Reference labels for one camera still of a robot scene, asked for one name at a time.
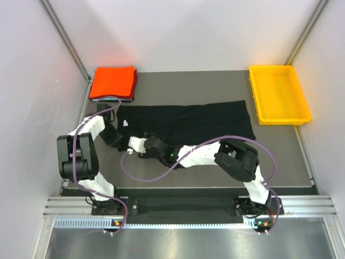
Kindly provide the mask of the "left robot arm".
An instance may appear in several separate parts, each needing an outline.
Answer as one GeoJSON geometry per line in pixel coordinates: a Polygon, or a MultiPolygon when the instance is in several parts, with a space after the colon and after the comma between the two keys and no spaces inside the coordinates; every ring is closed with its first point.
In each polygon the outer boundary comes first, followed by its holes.
{"type": "Polygon", "coordinates": [[[100,137],[109,147],[120,146],[122,135],[113,125],[114,120],[114,108],[100,103],[96,112],[86,116],[74,131],[57,138],[59,174],[90,193],[86,202],[93,206],[95,215],[126,215],[126,206],[116,187],[100,173],[94,144],[100,137]]]}

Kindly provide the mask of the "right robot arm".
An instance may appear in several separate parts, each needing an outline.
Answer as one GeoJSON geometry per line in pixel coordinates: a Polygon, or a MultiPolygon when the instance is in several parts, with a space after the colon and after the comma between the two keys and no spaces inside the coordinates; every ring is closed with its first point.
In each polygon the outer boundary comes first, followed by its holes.
{"type": "Polygon", "coordinates": [[[249,206],[239,208],[245,216],[257,217],[264,213],[273,216],[271,198],[273,192],[267,187],[262,176],[258,151],[247,144],[251,142],[262,148],[273,162],[273,155],[254,140],[239,136],[224,136],[208,140],[197,146],[172,146],[156,136],[149,136],[130,143],[134,151],[143,158],[156,159],[169,170],[185,169],[196,166],[217,166],[231,178],[243,183],[249,194],[249,206]]]}

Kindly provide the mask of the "teal folded t-shirt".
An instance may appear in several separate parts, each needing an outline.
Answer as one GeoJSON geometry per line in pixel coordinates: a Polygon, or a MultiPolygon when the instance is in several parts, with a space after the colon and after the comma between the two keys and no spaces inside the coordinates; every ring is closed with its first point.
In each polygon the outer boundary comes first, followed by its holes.
{"type": "Polygon", "coordinates": [[[97,102],[97,101],[118,102],[116,100],[117,99],[115,97],[91,99],[92,102],[97,102]]]}

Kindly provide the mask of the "red folded t-shirt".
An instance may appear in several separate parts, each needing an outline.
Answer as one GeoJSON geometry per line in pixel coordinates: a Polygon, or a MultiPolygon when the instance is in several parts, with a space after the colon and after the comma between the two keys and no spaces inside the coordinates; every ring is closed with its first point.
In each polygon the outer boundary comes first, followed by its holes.
{"type": "Polygon", "coordinates": [[[137,84],[137,70],[134,70],[133,73],[133,84],[132,84],[132,90],[131,90],[131,98],[134,99],[134,95],[135,95],[135,88],[136,88],[136,84],[137,84]]]}

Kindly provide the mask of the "orange folded t-shirt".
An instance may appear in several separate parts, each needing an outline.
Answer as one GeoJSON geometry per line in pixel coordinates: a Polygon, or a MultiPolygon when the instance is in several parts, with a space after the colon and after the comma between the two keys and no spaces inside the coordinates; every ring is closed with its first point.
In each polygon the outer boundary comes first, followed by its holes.
{"type": "Polygon", "coordinates": [[[136,68],[133,66],[98,67],[95,70],[89,98],[117,97],[130,99],[134,70],[136,68]]]}

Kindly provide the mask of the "yellow plastic tray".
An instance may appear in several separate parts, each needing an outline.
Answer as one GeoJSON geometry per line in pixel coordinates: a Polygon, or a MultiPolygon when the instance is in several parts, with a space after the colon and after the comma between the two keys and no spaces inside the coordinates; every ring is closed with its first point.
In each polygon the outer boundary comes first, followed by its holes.
{"type": "Polygon", "coordinates": [[[260,125],[302,125],[311,122],[294,67],[251,65],[249,81],[260,125]]]}

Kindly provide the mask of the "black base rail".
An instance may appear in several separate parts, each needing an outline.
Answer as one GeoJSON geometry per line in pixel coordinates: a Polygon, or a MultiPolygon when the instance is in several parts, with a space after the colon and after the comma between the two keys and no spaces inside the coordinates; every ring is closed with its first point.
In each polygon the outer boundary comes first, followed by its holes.
{"type": "Polygon", "coordinates": [[[239,223],[243,216],[284,213],[275,198],[256,205],[247,197],[123,197],[127,223],[239,223]]]}

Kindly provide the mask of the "left aluminium frame post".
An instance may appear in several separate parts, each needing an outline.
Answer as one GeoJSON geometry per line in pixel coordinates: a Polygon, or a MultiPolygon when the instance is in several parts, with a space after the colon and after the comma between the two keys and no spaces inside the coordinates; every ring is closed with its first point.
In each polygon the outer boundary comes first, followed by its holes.
{"type": "Polygon", "coordinates": [[[43,10],[47,14],[49,20],[51,21],[53,27],[56,29],[60,39],[62,40],[64,46],[66,47],[68,53],[72,57],[74,63],[76,64],[79,72],[84,77],[86,81],[90,81],[91,76],[87,72],[83,62],[81,61],[72,41],[70,40],[64,26],[62,25],[57,13],[55,12],[52,4],[48,0],[38,0],[39,4],[42,6],[43,10]]]}

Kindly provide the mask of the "aluminium frame post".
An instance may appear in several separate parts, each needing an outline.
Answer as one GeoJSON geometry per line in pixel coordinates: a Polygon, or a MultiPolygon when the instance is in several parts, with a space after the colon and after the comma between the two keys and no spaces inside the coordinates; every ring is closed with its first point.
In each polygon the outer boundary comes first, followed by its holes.
{"type": "Polygon", "coordinates": [[[79,72],[84,77],[86,81],[90,81],[91,76],[87,72],[83,62],[81,61],[72,41],[70,40],[64,26],[62,25],[57,13],[55,12],[52,4],[48,0],[38,0],[39,4],[42,6],[43,10],[47,14],[49,20],[51,21],[53,27],[56,29],[60,39],[62,40],[64,46],[66,47],[68,53],[72,57],[74,63],[76,64],[79,72]]]}
{"type": "Polygon", "coordinates": [[[311,34],[316,23],[318,22],[319,18],[321,17],[322,13],[325,11],[329,3],[330,3],[330,0],[319,0],[317,2],[316,7],[312,11],[311,16],[308,18],[307,23],[301,32],[301,35],[297,38],[296,43],[294,44],[290,54],[288,55],[285,65],[290,66],[293,64],[293,62],[297,58],[297,55],[301,51],[302,47],[304,46],[309,35],[311,34]]]}

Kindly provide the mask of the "right aluminium frame post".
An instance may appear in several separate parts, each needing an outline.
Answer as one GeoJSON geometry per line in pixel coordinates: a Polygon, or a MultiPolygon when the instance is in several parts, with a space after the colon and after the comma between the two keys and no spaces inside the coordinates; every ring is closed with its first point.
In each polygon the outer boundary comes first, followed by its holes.
{"type": "Polygon", "coordinates": [[[285,65],[290,66],[293,64],[293,62],[297,58],[297,55],[301,51],[302,47],[304,46],[309,35],[311,34],[316,23],[318,22],[319,18],[321,17],[322,13],[325,11],[329,3],[330,3],[330,0],[319,0],[317,2],[316,7],[312,11],[311,16],[308,18],[307,23],[301,32],[301,35],[297,38],[296,43],[294,44],[290,54],[288,55],[285,65]]]}

